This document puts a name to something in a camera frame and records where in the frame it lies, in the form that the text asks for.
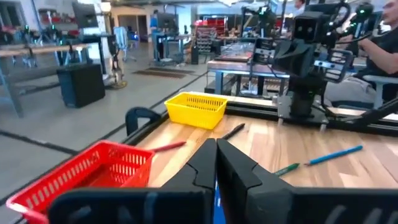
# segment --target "pen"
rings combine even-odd
[[[169,150],[169,149],[174,149],[174,148],[176,148],[176,147],[183,146],[183,145],[185,145],[185,143],[186,143],[185,141],[180,141],[180,142],[168,144],[168,145],[166,145],[166,146],[160,146],[160,147],[151,149],[151,151],[154,151],[154,152],[162,152],[162,151],[166,151],[166,150]]]
[[[291,165],[289,165],[288,167],[285,167],[285,168],[283,168],[283,169],[281,169],[281,170],[278,170],[278,171],[275,172],[274,174],[275,174],[276,176],[280,177],[280,176],[282,176],[282,175],[284,175],[284,174],[287,174],[288,172],[290,172],[290,171],[292,171],[292,170],[297,169],[297,168],[299,167],[299,165],[300,165],[299,163],[291,164]]]
[[[236,126],[232,131],[227,133],[226,135],[223,136],[223,139],[228,140],[231,137],[233,137],[236,133],[240,132],[244,128],[244,123],[241,123],[240,125]]]
[[[331,153],[329,155],[319,157],[317,159],[312,159],[308,163],[306,163],[305,165],[307,165],[307,166],[315,165],[315,164],[318,164],[320,162],[327,161],[329,159],[334,159],[334,158],[337,158],[337,157],[340,157],[340,156],[343,156],[343,155],[347,155],[347,154],[352,153],[352,152],[359,151],[362,148],[363,148],[362,146],[355,146],[355,147],[352,147],[350,149],[345,149],[345,150],[342,150],[342,151],[339,151],[339,152],[334,152],[334,153]]]

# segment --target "gray floor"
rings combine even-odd
[[[201,64],[182,67],[184,70],[195,71],[193,75],[187,75],[182,79],[133,75],[132,72],[136,70],[153,67],[149,65],[152,52],[148,45],[140,45],[139,49],[129,52],[129,57],[135,57],[137,61],[128,60],[123,65],[124,79],[128,81],[127,87],[108,90],[104,99],[80,109],[64,106],[60,88],[23,96],[21,100],[24,118],[18,118],[10,105],[0,104],[0,129],[80,151],[123,124],[128,109],[135,106],[150,107],[206,72],[206,65]],[[214,79],[212,76],[210,75],[209,82]],[[54,76],[29,84],[56,81],[57,77]],[[199,78],[184,90],[203,91],[206,81],[205,77]],[[154,110],[164,111],[165,106],[161,103]],[[122,129],[108,139],[121,141],[125,137],[126,131]],[[3,136],[0,136],[0,143],[0,198],[9,195],[69,156]],[[17,213],[0,205],[1,223],[9,223],[16,217]]]

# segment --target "window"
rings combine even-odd
[[[8,16],[12,26],[21,26],[21,21],[19,20],[17,9],[15,6],[7,6]]]

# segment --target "computer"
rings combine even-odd
[[[79,29],[98,27],[97,16],[93,4],[72,3],[76,23]]]
[[[159,13],[157,15],[157,26],[161,29],[168,29],[169,32],[177,32],[176,17],[169,13]]]

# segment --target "blue marker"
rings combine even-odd
[[[327,156],[319,157],[318,159],[312,159],[312,160],[310,160],[310,162],[306,163],[305,165],[308,165],[308,166],[315,165],[315,164],[318,164],[320,162],[327,161],[329,159],[334,159],[334,158],[337,158],[337,157],[340,157],[340,156],[343,156],[343,155],[347,155],[347,154],[352,153],[352,152],[359,151],[362,148],[363,148],[362,146],[355,146],[355,147],[352,147],[350,149],[342,150],[340,152],[334,152],[334,153],[329,154]]]
[[[226,223],[223,206],[221,206],[220,188],[218,187],[217,180],[216,180],[216,193],[215,193],[215,198],[214,198],[213,223],[214,224],[225,224]]]

